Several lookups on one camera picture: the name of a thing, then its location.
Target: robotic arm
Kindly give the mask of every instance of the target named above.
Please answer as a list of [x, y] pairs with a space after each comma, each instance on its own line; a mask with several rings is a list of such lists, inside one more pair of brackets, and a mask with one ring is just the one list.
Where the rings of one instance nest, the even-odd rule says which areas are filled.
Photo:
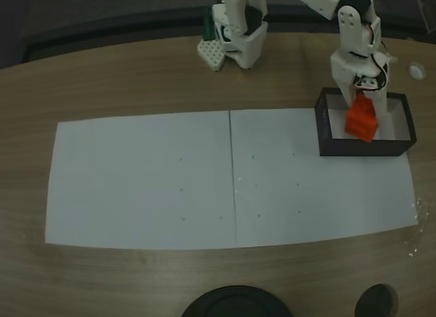
[[[330, 59], [332, 76], [349, 106], [356, 92], [363, 91], [373, 100], [377, 118], [383, 118], [390, 57], [379, 52], [381, 22], [373, 0], [300, 1], [328, 20], [338, 16], [341, 45]], [[224, 55], [242, 68], [251, 68], [266, 37], [266, 0], [223, 0], [212, 11]]]

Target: black circular base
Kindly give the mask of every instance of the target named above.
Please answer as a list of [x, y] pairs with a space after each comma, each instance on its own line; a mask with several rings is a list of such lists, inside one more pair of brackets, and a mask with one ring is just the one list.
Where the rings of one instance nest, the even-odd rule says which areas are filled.
[[272, 294], [249, 286], [227, 286], [195, 300], [182, 317], [292, 317]]

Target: red block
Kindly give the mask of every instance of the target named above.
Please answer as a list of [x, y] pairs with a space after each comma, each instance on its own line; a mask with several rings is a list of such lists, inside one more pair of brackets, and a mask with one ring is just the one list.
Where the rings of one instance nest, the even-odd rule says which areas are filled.
[[373, 102], [363, 94], [358, 94], [347, 111], [345, 131], [363, 141], [372, 142], [377, 128]]

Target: white block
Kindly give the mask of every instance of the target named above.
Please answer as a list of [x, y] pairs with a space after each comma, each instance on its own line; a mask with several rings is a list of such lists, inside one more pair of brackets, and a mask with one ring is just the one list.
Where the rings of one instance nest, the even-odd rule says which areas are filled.
[[320, 157], [313, 109], [231, 112], [239, 247], [416, 223], [407, 156]]
[[197, 47], [198, 54], [212, 68], [218, 72], [224, 64], [225, 55], [218, 40], [201, 40]]
[[46, 242], [235, 247], [228, 112], [60, 123]]

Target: wood grain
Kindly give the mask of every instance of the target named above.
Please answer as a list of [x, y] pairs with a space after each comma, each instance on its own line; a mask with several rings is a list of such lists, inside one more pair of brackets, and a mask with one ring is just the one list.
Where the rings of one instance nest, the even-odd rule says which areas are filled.
[[[433, 211], [411, 258], [405, 228], [334, 241], [196, 252], [103, 250], [44, 243], [50, 159], [59, 121], [159, 112], [312, 107], [333, 87], [336, 35], [270, 34], [252, 70], [213, 73], [197, 37], [110, 46], [0, 70], [0, 312], [2, 316], [180, 316], [202, 293], [257, 286], [295, 316], [353, 316], [370, 286], [390, 284], [398, 316], [436, 311]], [[436, 188], [436, 50], [386, 40], [399, 62], [389, 90], [406, 93], [418, 143], [416, 196]], [[422, 82], [406, 71], [426, 67]]]

